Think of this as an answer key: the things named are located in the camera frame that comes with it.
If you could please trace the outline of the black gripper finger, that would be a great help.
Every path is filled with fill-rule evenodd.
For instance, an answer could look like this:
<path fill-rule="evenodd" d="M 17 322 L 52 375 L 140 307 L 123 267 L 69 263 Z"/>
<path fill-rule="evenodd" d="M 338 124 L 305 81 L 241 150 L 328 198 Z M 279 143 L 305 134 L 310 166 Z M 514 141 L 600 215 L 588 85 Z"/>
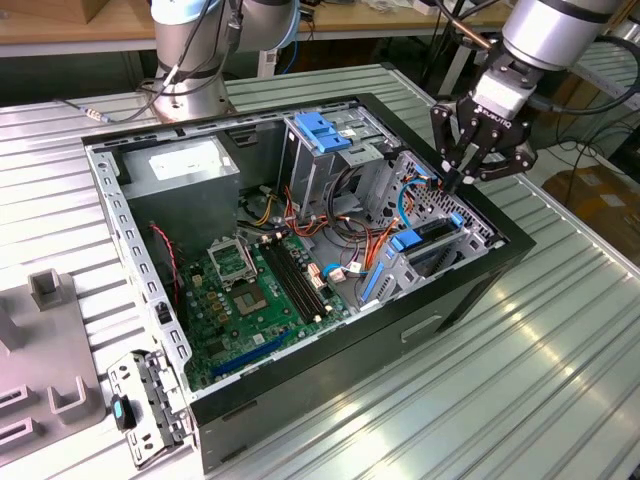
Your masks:
<path fill-rule="evenodd" d="M 430 110 L 435 149 L 441 155 L 444 171 L 442 190 L 453 194 L 463 183 L 464 157 L 481 126 L 477 116 L 456 112 L 453 102 L 437 103 Z"/>
<path fill-rule="evenodd" d="M 537 155 L 527 142 L 500 153 L 482 145 L 462 171 L 464 184 L 472 184 L 476 180 L 489 182 L 530 170 L 537 160 Z"/>

